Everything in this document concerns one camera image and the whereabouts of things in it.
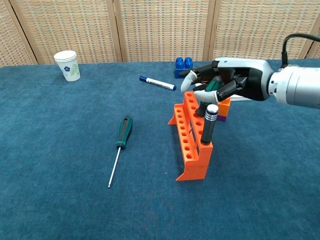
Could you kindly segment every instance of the blue carpet surface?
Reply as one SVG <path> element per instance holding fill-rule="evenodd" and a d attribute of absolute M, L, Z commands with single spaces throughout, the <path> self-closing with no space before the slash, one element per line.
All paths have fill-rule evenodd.
<path fill-rule="evenodd" d="M 79 69 L 66 82 L 57 65 L 0 68 L 0 239 L 320 239 L 319 110 L 232 102 L 205 180 L 176 182 L 174 63 Z M 108 188 L 125 115 L 133 130 Z"/>

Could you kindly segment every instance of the black cable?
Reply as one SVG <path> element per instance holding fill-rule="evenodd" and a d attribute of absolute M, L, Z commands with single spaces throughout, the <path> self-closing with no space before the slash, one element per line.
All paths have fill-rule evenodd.
<path fill-rule="evenodd" d="M 290 34 L 289 36 L 287 36 L 284 41 L 283 41 L 283 45 L 282 45 L 282 68 L 285 68 L 286 66 L 288 66 L 288 53 L 287 53 L 287 42 L 289 39 L 291 38 L 305 38 L 305 39 L 309 39 L 309 40 L 313 40 L 313 41 L 317 41 L 320 42 L 320 38 L 310 35 L 310 34 L 305 34 L 305 33 L 293 33 Z"/>

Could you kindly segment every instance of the black cylindrical object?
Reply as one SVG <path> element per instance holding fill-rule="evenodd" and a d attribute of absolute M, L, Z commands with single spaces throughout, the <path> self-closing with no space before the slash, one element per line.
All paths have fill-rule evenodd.
<path fill-rule="evenodd" d="M 211 143 L 215 123 L 218 116 L 218 110 L 219 107 L 215 104 L 210 104 L 206 107 L 204 116 L 204 126 L 201 135 L 201 143 L 203 145 L 209 145 Z"/>

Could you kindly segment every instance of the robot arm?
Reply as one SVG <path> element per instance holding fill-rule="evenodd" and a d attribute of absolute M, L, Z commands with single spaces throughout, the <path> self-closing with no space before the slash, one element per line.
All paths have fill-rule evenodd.
<path fill-rule="evenodd" d="M 222 85 L 218 90 L 194 89 L 196 98 L 202 102 L 217 104 L 233 94 L 254 101 L 274 96 L 279 103 L 320 109 L 320 68 L 288 65 L 274 72 L 265 60 L 235 57 L 216 58 L 204 67 L 190 71 L 181 85 L 181 91 L 185 92 L 192 84 L 208 84 L 209 78 L 220 77 Z"/>

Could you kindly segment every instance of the white paper cup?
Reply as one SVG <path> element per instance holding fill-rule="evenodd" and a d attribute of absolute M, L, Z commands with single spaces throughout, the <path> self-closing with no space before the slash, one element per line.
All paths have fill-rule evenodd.
<path fill-rule="evenodd" d="M 68 82 L 74 82 L 80 78 L 77 53 L 75 51 L 60 51 L 57 52 L 53 57 L 61 69 L 65 80 Z"/>

